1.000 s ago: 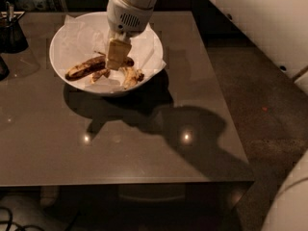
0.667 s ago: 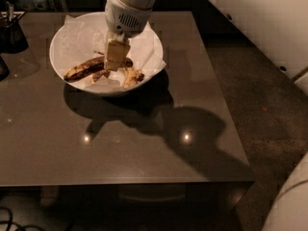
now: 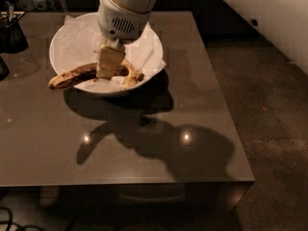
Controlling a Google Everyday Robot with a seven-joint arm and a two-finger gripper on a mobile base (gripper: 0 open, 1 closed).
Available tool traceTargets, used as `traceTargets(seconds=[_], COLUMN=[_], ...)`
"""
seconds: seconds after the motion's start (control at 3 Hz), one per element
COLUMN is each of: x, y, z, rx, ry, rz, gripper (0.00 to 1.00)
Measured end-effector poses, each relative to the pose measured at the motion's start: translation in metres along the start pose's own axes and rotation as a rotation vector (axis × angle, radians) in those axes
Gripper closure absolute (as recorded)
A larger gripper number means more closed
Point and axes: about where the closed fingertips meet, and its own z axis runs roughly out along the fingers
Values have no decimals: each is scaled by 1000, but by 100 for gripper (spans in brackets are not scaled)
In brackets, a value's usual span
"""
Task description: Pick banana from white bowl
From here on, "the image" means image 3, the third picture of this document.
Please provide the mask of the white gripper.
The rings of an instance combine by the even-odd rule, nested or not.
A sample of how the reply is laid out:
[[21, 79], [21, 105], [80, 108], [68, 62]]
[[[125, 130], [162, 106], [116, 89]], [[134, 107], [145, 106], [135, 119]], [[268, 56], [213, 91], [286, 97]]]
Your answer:
[[98, 78], [111, 80], [125, 58], [123, 43], [136, 41], [150, 13], [135, 13], [116, 0], [99, 0], [98, 25], [102, 35], [96, 66]]

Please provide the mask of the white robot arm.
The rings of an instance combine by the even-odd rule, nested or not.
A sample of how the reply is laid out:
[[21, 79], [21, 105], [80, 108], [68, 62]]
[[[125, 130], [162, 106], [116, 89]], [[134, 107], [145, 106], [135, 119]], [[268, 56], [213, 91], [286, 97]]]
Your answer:
[[239, 34], [244, 23], [308, 74], [308, 0], [99, 0], [98, 23], [107, 38], [133, 39], [113, 20], [143, 27], [155, 9], [190, 9], [208, 34]]

